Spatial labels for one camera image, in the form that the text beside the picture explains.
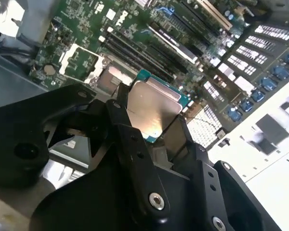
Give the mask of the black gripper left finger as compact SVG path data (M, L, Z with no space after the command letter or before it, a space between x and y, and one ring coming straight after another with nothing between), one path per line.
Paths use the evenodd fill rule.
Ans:
M139 129L124 104L102 102L81 84L68 85L0 107L0 185L30 186L49 160L49 149L74 135L88 139L93 170L109 182L113 170L128 206L142 215L166 215L170 204Z

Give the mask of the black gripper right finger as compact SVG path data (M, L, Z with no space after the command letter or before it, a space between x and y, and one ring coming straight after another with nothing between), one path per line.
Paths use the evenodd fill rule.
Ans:
M206 149L192 140L181 115L163 133L172 170L189 178L196 224L202 231L278 231L234 168L212 163Z

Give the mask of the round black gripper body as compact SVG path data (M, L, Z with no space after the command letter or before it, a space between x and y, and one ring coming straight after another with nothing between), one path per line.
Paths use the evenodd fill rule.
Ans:
M111 161L49 194L34 211L31 231L202 231L189 180L155 166L170 203L164 224L137 224L118 162Z

